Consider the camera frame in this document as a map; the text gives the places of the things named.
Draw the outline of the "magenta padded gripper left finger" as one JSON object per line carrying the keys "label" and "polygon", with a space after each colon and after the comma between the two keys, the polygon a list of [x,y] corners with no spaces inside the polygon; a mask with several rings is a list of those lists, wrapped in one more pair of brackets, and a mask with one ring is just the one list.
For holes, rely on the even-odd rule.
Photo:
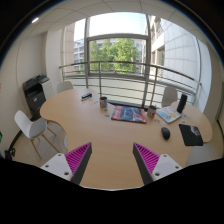
{"label": "magenta padded gripper left finger", "polygon": [[88,161],[92,154],[92,144],[86,143],[78,148],[66,153],[57,153],[41,168],[56,176],[79,185]]}

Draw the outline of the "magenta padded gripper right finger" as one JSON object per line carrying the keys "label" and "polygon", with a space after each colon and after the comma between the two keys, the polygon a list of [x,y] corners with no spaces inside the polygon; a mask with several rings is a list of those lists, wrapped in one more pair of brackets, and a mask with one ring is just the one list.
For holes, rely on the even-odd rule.
{"label": "magenta padded gripper right finger", "polygon": [[138,143],[133,144],[133,154],[145,185],[182,169],[168,154],[159,155]]}

